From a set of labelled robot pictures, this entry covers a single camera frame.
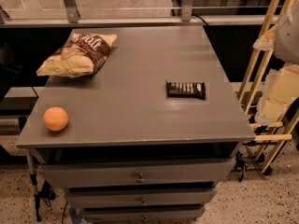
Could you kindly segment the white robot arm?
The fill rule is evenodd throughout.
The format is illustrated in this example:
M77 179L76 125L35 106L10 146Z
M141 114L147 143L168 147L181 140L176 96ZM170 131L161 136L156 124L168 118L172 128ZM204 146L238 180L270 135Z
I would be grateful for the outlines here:
M292 7L253 47L274 50L285 62L278 71L271 69L262 88L255 120L262 125L277 121L299 97L299 11Z

